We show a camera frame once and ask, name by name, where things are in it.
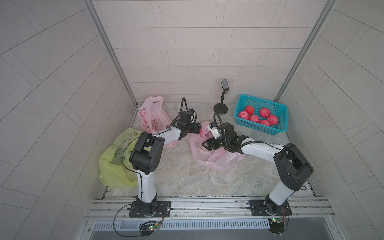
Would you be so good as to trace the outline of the plain pink plastic bag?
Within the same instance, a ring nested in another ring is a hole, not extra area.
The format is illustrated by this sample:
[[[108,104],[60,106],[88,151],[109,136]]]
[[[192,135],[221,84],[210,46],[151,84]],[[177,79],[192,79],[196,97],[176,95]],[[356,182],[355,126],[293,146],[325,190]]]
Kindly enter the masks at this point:
[[[215,169],[218,171],[228,171],[238,162],[245,158],[245,155],[239,153],[230,153],[224,148],[219,148],[214,151],[208,151],[202,146],[202,143],[213,136],[208,130],[210,122],[201,123],[199,134],[191,134],[188,139],[192,151],[193,158],[201,165]]]

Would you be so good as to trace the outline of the red apple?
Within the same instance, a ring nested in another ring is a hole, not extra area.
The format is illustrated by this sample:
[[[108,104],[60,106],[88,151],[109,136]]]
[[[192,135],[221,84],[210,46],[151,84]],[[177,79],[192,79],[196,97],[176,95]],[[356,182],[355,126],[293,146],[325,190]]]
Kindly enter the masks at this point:
[[[271,111],[269,109],[267,109],[267,108],[261,108],[259,110],[259,115],[262,118],[266,119],[266,118],[268,118],[270,116],[270,114],[271,114]]]
[[[248,120],[250,115],[247,111],[241,111],[239,112],[238,117],[243,120]]]
[[[259,123],[260,122],[260,118],[257,115],[252,115],[252,116],[249,117],[249,121],[254,122],[254,123]]]
[[[271,126],[275,126],[279,123],[279,118],[275,115],[269,115],[267,117],[268,122],[270,123]]]
[[[269,122],[268,120],[261,120],[261,121],[260,121],[260,124],[261,124],[261,125],[264,125],[264,126],[267,126],[267,127],[270,127],[270,126],[271,126],[271,124],[270,124],[270,122]]]
[[[245,112],[247,112],[249,114],[249,116],[252,116],[255,112],[255,109],[252,106],[246,106]]]

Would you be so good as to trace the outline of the pink strawberry print plastic bag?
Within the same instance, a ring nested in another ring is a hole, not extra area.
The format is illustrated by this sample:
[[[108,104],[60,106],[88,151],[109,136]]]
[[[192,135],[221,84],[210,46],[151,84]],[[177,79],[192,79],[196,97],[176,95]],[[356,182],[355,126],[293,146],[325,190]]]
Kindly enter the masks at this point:
[[[162,133],[169,130],[171,119],[163,110],[163,97],[149,97],[140,106],[137,114],[143,132]]]

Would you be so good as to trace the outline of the yellow-green plastic bag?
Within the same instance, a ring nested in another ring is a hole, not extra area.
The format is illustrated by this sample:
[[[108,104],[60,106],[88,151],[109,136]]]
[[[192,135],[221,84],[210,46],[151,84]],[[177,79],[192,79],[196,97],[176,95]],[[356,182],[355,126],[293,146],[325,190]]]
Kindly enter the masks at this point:
[[[125,189],[138,185],[138,177],[129,158],[141,133],[132,128],[126,129],[101,155],[99,179],[105,187]]]

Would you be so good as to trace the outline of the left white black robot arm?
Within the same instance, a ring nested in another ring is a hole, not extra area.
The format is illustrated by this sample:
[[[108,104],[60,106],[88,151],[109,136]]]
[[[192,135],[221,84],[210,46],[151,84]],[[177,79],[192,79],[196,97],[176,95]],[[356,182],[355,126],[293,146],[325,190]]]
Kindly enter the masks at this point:
[[[157,208],[157,192],[154,172],[160,164],[164,146],[182,140],[187,134],[198,134],[201,124],[197,122],[197,114],[189,109],[186,98],[182,98],[179,114],[160,133],[142,132],[131,152],[129,161],[139,180],[139,194],[135,200],[136,211],[151,216]]]

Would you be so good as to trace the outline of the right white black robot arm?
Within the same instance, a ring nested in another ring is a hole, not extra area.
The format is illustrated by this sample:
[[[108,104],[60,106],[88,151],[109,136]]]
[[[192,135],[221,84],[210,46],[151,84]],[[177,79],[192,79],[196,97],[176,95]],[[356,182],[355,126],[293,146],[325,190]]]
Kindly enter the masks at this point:
[[[223,123],[220,115],[214,114],[214,121],[208,129],[213,137],[203,142],[208,151],[224,148],[230,153],[251,155],[276,165],[280,181],[266,196],[263,209],[271,216],[283,213],[284,204],[293,193],[302,189],[304,183],[314,173],[314,169],[299,148],[288,143],[284,146],[271,145],[248,136],[237,135],[234,126]]]

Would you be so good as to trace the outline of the microphone on black stand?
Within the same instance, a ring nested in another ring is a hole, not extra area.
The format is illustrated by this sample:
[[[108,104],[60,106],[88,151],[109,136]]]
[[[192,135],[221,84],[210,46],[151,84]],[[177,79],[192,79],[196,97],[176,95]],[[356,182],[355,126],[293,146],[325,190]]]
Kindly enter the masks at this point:
[[[228,112],[228,106],[224,104],[225,95],[229,91],[229,81],[227,79],[222,79],[221,81],[221,87],[222,87],[222,95],[221,95],[221,102],[215,104],[214,106],[214,112],[219,115],[224,115]]]

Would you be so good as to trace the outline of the teal plastic basket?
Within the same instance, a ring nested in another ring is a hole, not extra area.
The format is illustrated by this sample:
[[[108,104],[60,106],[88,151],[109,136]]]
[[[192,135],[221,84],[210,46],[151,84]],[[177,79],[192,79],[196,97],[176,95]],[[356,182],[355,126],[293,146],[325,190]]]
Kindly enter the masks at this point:
[[[285,133],[289,126],[287,106],[249,95],[240,96],[234,117],[237,124],[270,135]]]

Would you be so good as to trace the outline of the right circuit board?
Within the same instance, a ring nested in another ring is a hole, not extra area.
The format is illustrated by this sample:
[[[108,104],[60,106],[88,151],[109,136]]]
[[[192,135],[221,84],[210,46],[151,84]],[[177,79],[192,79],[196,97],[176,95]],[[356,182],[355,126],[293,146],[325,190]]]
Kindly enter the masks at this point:
[[[273,234],[282,235],[286,229],[285,220],[283,218],[271,218],[269,221],[269,231]]]

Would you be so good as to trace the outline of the circuit board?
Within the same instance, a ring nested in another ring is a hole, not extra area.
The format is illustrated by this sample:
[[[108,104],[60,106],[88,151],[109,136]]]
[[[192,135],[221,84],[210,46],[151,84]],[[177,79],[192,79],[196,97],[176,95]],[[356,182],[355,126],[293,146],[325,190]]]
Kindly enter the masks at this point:
[[[162,221],[147,221],[139,225],[139,233],[142,237],[149,237],[162,226]]]
[[[286,229],[285,220],[283,218],[271,218],[269,221],[269,231],[273,234],[282,235]]]

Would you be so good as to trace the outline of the left circuit board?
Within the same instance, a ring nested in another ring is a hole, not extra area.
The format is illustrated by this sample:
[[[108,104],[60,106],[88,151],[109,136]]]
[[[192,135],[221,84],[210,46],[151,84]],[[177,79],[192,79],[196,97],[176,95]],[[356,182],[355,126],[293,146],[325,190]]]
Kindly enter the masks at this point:
[[[147,221],[139,225],[139,233],[142,237],[149,237],[162,226],[162,221]]]

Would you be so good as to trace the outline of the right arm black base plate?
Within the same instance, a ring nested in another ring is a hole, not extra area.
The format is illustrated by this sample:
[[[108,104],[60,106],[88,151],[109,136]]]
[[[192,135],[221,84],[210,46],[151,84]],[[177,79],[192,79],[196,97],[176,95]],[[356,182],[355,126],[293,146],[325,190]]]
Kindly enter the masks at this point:
[[[292,210],[285,201],[282,205],[277,205],[275,202],[267,198],[266,200],[249,200],[246,203],[246,209],[252,212],[252,216],[291,216]]]

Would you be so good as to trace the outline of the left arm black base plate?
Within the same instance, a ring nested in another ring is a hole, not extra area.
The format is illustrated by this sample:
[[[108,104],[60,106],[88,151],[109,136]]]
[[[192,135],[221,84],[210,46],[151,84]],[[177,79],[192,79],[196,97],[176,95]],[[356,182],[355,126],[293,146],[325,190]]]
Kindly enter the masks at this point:
[[[130,218],[162,218],[169,217],[171,201],[155,201],[154,203],[144,203],[137,200],[131,204]]]

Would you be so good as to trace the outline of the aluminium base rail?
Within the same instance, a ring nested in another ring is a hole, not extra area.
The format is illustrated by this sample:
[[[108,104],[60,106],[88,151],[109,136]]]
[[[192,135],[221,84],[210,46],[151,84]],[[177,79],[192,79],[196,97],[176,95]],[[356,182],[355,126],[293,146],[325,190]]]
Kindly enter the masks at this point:
[[[197,219],[255,219],[270,218],[267,216],[252,216],[246,209],[249,200],[263,200],[262,197],[192,197],[192,198],[160,198],[160,201],[171,201],[169,217],[162,218],[130,218],[130,207],[133,198],[106,198],[92,201],[85,215],[86,220],[197,220]],[[325,197],[291,197],[288,203],[293,218],[328,218],[335,213]]]

